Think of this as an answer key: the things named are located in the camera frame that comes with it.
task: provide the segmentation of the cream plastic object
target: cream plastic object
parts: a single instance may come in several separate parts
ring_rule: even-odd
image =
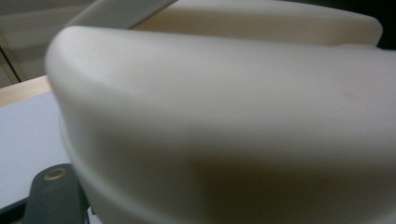
[[[328,7],[268,0],[181,0],[135,27],[315,45],[375,46],[382,27],[372,17]]]
[[[66,150],[99,217],[391,220],[396,53],[317,43],[63,30],[46,66]]]

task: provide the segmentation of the white surface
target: white surface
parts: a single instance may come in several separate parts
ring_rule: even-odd
[[[395,64],[359,46],[89,27],[47,56],[69,154],[107,223],[387,216]]]
[[[51,92],[0,107],[0,208],[27,197],[39,172],[69,162],[58,126]]]

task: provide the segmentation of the wooden surface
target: wooden surface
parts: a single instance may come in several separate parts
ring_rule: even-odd
[[[0,89],[0,107],[50,91],[46,76],[38,77]]]

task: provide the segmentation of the plastic handle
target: plastic handle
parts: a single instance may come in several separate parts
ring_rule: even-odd
[[[177,0],[97,0],[66,26],[132,28]]]

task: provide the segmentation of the metal grommet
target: metal grommet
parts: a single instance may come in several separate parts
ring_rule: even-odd
[[[56,168],[44,175],[44,179],[51,181],[61,178],[62,176],[66,175],[67,170],[64,168]]]

